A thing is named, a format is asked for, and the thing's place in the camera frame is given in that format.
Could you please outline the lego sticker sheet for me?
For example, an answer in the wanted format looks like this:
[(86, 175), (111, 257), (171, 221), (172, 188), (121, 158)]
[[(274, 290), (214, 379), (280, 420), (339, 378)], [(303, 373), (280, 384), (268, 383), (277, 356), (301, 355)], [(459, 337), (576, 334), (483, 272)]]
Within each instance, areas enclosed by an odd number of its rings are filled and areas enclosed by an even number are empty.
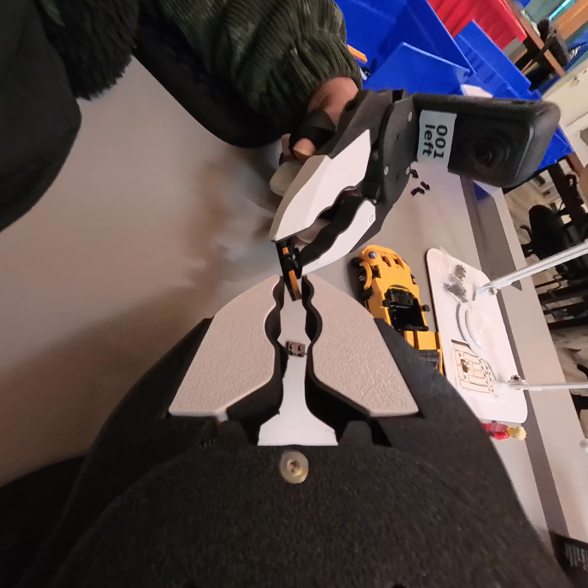
[(452, 362), (457, 386), (465, 392), (495, 396), (495, 376), (487, 361), (460, 341), (452, 341)]

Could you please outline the person's dark clothed torso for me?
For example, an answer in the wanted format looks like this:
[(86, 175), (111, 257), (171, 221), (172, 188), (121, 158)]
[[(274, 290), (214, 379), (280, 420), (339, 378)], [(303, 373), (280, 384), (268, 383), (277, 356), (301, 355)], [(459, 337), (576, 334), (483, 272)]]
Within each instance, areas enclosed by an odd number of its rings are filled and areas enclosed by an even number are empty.
[[(114, 86), (140, 1), (1, 1), (1, 230), (53, 184), (81, 127), (77, 98)], [(19, 587), (54, 528), (83, 458), (1, 488), (1, 587)]]

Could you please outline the stack of blue storage bins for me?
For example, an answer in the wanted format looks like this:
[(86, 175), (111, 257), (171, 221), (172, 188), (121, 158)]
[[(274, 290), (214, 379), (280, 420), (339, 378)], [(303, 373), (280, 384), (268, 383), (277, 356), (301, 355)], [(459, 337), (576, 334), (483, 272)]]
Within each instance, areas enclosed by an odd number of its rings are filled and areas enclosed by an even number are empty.
[(539, 100), (530, 82), (499, 47), (471, 22), (452, 37), (428, 1), (338, 1), (348, 44), (367, 56), (364, 81), (401, 43), (468, 67), (462, 94)]

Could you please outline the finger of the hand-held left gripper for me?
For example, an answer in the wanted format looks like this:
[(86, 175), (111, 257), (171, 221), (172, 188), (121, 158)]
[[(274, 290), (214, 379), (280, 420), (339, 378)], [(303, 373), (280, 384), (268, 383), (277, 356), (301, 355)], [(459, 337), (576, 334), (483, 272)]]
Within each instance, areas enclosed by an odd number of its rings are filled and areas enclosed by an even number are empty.
[(344, 258), (357, 247), (375, 219), (376, 208), (371, 201), (342, 199), (333, 219), (302, 249), (302, 274), (314, 272)]
[(310, 157), (283, 196), (270, 240), (280, 242), (311, 227), (344, 190), (360, 184), (370, 154), (371, 133), (366, 129), (339, 154)]

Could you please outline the clear stand rod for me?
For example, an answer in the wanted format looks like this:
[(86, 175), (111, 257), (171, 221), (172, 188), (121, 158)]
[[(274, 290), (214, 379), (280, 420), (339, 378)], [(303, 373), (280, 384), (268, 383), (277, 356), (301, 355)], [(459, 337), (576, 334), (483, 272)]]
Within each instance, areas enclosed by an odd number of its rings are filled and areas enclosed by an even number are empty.
[(519, 376), (511, 377), (500, 386), (510, 390), (522, 390), (529, 392), (546, 392), (557, 390), (587, 390), (587, 382), (563, 382), (563, 383), (529, 383)]
[(562, 265), (568, 261), (575, 260), (587, 254), (587, 240), (583, 243), (573, 246), (558, 254), (551, 255), (533, 265), (526, 266), (523, 269), (516, 270), (506, 275), (500, 276), (485, 285), (477, 288), (473, 294), (473, 300), (483, 298), (487, 295), (496, 295), (498, 290), (511, 286), (515, 282), (520, 282), (523, 279), (532, 277), (550, 268)]

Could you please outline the person's left hand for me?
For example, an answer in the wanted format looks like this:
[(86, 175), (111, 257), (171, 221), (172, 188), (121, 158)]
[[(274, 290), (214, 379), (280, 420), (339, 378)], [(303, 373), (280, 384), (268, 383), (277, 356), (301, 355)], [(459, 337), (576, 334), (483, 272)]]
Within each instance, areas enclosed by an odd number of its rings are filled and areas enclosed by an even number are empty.
[[(334, 126), (337, 127), (342, 113), (348, 102), (354, 99), (359, 89), (355, 81), (348, 77), (336, 77), (322, 84), (309, 100), (307, 113), (324, 113)], [(290, 143), (289, 136), (282, 137), (282, 153), (279, 164), (296, 159), (304, 162), (315, 154), (323, 142), (317, 143), (308, 133), (298, 129), (295, 131), (296, 143)]]

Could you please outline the yellow lego car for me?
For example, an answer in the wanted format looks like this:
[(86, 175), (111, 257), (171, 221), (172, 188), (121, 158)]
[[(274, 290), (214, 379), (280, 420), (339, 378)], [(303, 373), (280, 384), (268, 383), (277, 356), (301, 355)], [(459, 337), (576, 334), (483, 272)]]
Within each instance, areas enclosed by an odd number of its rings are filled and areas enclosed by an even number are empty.
[(431, 330), (428, 305), (409, 265), (392, 249), (368, 245), (352, 259), (359, 271), (358, 298), (375, 319), (381, 319), (403, 336), (421, 357), (444, 375), (440, 334)]

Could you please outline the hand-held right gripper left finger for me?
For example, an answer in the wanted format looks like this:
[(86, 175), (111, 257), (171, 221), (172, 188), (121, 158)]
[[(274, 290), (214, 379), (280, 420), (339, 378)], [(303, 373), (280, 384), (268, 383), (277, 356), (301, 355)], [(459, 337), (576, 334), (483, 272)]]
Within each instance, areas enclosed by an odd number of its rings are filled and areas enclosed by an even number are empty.
[(283, 283), (273, 275), (215, 314), (169, 405), (170, 415), (238, 419), (230, 409), (270, 383), (278, 352), (266, 321), (271, 312), (281, 312), (276, 295), (283, 295)]

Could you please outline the white stand base board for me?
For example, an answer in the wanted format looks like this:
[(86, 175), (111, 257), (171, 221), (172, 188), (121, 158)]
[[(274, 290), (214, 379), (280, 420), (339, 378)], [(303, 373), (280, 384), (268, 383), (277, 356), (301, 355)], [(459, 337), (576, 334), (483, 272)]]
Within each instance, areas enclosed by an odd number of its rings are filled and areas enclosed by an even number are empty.
[[(450, 383), (458, 391), (462, 399), (469, 406), (474, 415), (483, 422), (502, 422), (523, 424), (527, 419), (527, 402), (522, 390), (511, 390), (500, 386), (511, 377), (519, 376), (511, 343), (506, 331), (502, 311), (497, 295), (485, 296), (473, 300), (475, 290), (490, 280), (481, 270), (460, 261), (440, 249), (431, 248), (425, 256), (430, 285), (433, 312), (437, 331), (440, 334), (445, 364), (445, 374)], [(493, 340), (490, 349), (483, 355), (478, 355), (488, 362), (495, 376), (495, 396), (468, 393), (462, 391), (456, 383), (452, 362), (452, 341), (464, 342), (456, 317), (458, 301), (445, 292), (442, 284), (445, 282), (452, 266), (460, 263), (466, 269), (465, 286), (469, 302), (479, 305), (489, 320)]]

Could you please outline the black office chair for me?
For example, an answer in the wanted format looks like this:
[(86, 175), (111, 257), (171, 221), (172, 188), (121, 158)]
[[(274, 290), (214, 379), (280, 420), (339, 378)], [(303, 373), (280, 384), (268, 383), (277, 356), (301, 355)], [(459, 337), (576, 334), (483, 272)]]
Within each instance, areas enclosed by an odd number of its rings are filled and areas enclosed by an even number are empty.
[[(562, 217), (544, 205), (535, 205), (529, 210), (529, 224), (522, 225), (529, 242), (522, 245), (526, 258), (535, 255), (539, 260), (560, 254), (583, 243), (587, 239), (587, 215), (580, 229), (572, 222), (564, 223)], [(587, 255), (556, 265), (557, 273), (567, 281), (587, 278)]]

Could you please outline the black yellow lego plate assembly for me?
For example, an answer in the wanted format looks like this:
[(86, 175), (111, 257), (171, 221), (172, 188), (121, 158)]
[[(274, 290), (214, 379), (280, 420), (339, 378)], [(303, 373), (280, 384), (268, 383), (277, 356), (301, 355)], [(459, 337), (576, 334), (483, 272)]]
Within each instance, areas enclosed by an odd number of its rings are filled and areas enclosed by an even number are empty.
[(275, 243), (280, 268), (282, 271), (282, 278), (284, 282), (284, 276), (290, 271), (294, 270), (298, 278), (300, 287), (300, 279), (302, 277), (303, 264), (300, 257), (300, 249), (297, 246), (296, 237), (291, 236), (289, 238), (277, 241)]

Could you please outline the round clear lens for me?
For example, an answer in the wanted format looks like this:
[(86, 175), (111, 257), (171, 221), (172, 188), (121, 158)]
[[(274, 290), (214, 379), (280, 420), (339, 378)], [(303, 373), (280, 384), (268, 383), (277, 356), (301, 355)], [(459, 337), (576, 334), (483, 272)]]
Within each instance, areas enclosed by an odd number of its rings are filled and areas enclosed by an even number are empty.
[(474, 302), (459, 302), (456, 310), (459, 332), (465, 343), (478, 355), (487, 353), (493, 342), (490, 320)]

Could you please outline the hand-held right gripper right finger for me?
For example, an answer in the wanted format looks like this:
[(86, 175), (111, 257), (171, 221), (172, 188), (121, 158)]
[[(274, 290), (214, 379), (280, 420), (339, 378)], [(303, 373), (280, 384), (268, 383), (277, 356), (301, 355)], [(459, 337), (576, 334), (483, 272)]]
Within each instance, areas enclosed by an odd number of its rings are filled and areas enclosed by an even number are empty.
[(318, 275), (306, 275), (303, 285), (315, 382), (367, 417), (416, 415), (416, 401), (368, 310)]

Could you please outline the red lego minifigure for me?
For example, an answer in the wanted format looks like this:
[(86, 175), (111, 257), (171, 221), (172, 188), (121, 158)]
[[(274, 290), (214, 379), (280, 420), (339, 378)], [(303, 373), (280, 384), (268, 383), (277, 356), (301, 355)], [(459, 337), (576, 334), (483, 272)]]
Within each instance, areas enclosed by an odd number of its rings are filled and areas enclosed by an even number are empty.
[(489, 437), (498, 441), (507, 439), (525, 440), (527, 436), (525, 428), (521, 425), (511, 426), (498, 422), (484, 422), (481, 425)]

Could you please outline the bag of small lego parts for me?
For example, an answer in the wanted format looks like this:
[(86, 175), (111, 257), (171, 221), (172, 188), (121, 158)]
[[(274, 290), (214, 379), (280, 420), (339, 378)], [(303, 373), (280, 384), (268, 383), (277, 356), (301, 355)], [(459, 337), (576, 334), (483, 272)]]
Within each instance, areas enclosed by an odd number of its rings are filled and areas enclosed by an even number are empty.
[(469, 301), (465, 286), (465, 277), (465, 267), (462, 264), (457, 263), (452, 266), (445, 282), (442, 284), (443, 290), (452, 295), (454, 299), (462, 304), (466, 304)]

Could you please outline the person's left forearm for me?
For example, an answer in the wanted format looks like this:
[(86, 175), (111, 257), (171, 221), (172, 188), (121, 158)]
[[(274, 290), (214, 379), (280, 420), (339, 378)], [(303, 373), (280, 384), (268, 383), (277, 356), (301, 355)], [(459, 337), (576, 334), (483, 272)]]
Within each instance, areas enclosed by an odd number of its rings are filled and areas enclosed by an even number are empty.
[(138, 22), (136, 59), (231, 145), (294, 134), (333, 78), (362, 89), (334, 1), (139, 1)]

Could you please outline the red storage bin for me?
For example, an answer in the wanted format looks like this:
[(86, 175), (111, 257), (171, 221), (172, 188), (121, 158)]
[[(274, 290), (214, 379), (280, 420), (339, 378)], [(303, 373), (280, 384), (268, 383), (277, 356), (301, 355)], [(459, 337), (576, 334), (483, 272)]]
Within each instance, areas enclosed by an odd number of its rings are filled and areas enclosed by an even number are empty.
[(500, 48), (527, 38), (525, 28), (507, 1), (428, 1), (452, 37), (471, 22)]

